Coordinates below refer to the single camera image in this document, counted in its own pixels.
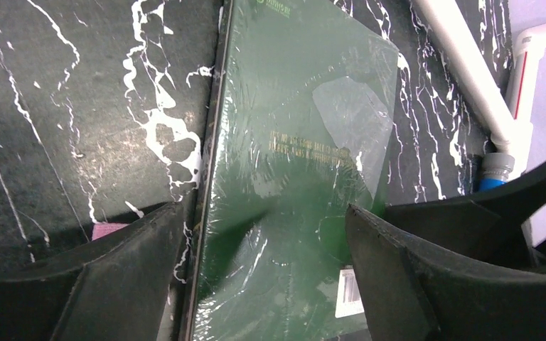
black marble surface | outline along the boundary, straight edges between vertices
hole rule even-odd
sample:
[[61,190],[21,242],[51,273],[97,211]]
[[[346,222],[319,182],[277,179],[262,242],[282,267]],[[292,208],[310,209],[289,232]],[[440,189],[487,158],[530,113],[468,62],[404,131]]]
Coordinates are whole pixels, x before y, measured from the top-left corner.
[[[507,0],[457,2],[505,90]],[[488,138],[410,3],[335,3],[401,52],[389,203],[471,192]],[[162,202],[191,223],[220,7],[0,0],[0,271]]]

white pipe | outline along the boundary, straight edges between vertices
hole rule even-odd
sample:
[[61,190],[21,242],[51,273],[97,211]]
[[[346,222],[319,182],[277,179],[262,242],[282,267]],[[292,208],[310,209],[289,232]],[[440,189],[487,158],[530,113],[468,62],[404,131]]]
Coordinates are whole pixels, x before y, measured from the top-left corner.
[[520,143],[514,150],[515,165],[510,179],[517,178],[525,170],[532,140],[530,115],[535,97],[539,62],[546,49],[546,24],[523,31],[515,41],[514,66],[508,85],[507,101],[519,134]]
[[449,57],[470,104],[482,115],[499,151],[513,155],[515,122],[455,0],[412,0]]

clear plastic film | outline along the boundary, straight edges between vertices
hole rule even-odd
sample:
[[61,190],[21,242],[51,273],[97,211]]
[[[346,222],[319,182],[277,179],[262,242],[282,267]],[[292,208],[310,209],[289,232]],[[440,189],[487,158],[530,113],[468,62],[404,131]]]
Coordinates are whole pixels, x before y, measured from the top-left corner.
[[221,29],[185,339],[366,329],[336,317],[344,214],[374,208],[398,51],[322,0],[234,0]]

white barcode sticker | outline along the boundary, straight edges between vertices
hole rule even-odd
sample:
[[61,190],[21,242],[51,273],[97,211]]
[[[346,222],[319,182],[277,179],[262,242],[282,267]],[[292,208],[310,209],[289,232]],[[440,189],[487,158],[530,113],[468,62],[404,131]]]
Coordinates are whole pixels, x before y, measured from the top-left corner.
[[336,299],[336,318],[363,313],[363,303],[357,287],[357,278],[352,269],[340,270],[338,297]]

red stripe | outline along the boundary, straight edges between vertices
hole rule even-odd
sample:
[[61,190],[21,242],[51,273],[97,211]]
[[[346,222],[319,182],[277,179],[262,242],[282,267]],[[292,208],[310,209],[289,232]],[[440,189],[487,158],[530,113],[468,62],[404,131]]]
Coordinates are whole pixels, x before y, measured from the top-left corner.
[[522,64],[522,75],[520,76],[520,89],[518,90],[518,101],[516,102],[516,113],[514,113],[514,119],[518,118],[518,109],[520,108],[520,96],[522,95],[522,84],[524,84],[524,69],[526,68],[526,57],[528,52],[524,52],[524,62]]

